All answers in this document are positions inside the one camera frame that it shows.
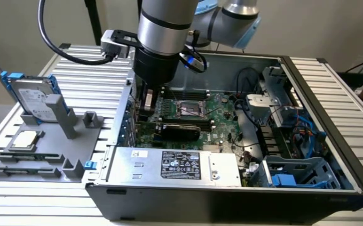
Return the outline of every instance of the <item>motherboard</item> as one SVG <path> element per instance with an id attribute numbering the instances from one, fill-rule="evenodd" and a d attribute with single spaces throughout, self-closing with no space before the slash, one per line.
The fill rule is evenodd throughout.
<path id="1" fill-rule="evenodd" d="M 228 93 L 185 93 L 166 90 L 157 99 L 154 114 L 148 121 L 140 121 L 137 147 L 204 150 L 221 153 L 241 152 L 232 145 L 232 138 L 240 133 L 234 115 L 234 99 Z M 173 129 L 186 127 L 194 135 L 177 134 Z"/>

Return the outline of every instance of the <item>silver metal plate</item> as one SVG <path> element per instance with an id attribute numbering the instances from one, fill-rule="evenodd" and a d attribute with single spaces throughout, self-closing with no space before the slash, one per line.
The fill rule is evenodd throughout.
<path id="1" fill-rule="evenodd" d="M 241 186 L 232 153 L 136 147 L 116 148 L 108 183 L 162 187 Z"/>

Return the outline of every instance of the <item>blue cable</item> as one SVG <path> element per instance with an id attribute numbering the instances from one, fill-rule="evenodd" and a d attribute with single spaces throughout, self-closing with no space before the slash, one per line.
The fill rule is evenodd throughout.
<path id="1" fill-rule="evenodd" d="M 309 125 L 310 131 L 312 131 L 312 122 L 309 122 L 309 120 L 306 120 L 304 117 L 301 117 L 296 114 L 294 114 L 294 117 L 298 117 L 298 119 Z M 304 159 L 308 159 L 312 155 L 312 149 L 313 149 L 313 144 L 314 144 L 313 136 L 314 136 L 314 132 L 312 131 L 312 136 L 309 137 L 309 150 L 306 152 Z"/>

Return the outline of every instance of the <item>blue plastic tab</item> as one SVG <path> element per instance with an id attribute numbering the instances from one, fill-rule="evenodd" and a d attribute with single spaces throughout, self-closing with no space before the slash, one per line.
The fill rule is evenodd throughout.
<path id="1" fill-rule="evenodd" d="M 261 22 L 261 17 L 257 16 L 254 22 L 252 23 L 249 29 L 246 30 L 245 34 L 241 36 L 240 40 L 234 44 L 233 48 L 244 49 L 246 44 L 249 43 L 249 40 L 252 36 L 256 33 L 256 28 L 258 27 L 258 24 Z"/>
<path id="2" fill-rule="evenodd" d="M 24 77 L 24 73 L 10 73 L 8 78 L 9 79 L 21 79 Z"/>
<path id="3" fill-rule="evenodd" d="M 84 164 L 84 170 L 96 170 L 96 161 L 86 161 Z"/>
<path id="4" fill-rule="evenodd" d="M 6 75 L 6 71 L 2 71 L 1 73 L 0 73 L 0 77 L 4 77 Z"/>
<path id="5" fill-rule="evenodd" d="M 294 177 L 290 174 L 276 174 L 272 176 L 272 183 L 274 187 L 296 187 L 296 188 L 325 188 L 328 182 L 320 181 L 313 185 L 297 185 Z"/>
<path id="6" fill-rule="evenodd" d="M 217 6 L 217 0 L 200 1 L 194 9 L 194 14 L 196 15 L 202 14 L 210 11 L 212 9 L 214 9 L 216 6 Z"/>
<path id="7" fill-rule="evenodd" d="M 290 174 L 276 174 L 272 176 L 272 183 L 274 187 L 294 187 L 297 185 Z"/>

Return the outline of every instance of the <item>blue latch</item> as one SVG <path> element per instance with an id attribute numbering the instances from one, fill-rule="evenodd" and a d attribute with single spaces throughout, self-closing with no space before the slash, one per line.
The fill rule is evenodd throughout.
<path id="1" fill-rule="evenodd" d="M 274 187 L 294 187 L 297 185 L 294 177 L 290 174 L 276 174 L 272 176 L 272 183 Z"/>
<path id="2" fill-rule="evenodd" d="M 21 79 L 24 77 L 24 73 L 10 73 L 8 78 L 9 79 Z"/>
<path id="3" fill-rule="evenodd" d="M 84 164 L 84 170 L 96 170 L 96 161 L 86 161 Z"/>
<path id="4" fill-rule="evenodd" d="M 313 185 L 297 185 L 293 175 L 276 174 L 272 176 L 272 183 L 274 187 L 296 187 L 296 188 L 325 188 L 328 182 L 320 181 Z"/>

